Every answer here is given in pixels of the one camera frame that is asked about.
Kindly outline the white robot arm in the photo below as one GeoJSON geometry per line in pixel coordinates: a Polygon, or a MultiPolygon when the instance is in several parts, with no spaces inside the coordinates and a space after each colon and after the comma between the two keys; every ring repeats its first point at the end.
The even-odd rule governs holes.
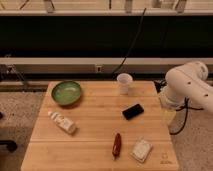
{"type": "Polygon", "coordinates": [[[208,68],[200,61],[174,67],[166,73],[166,86],[161,89],[159,99],[167,124],[172,122],[175,109],[184,104],[185,98],[213,114],[213,86],[206,82],[207,77],[208,68]]]}

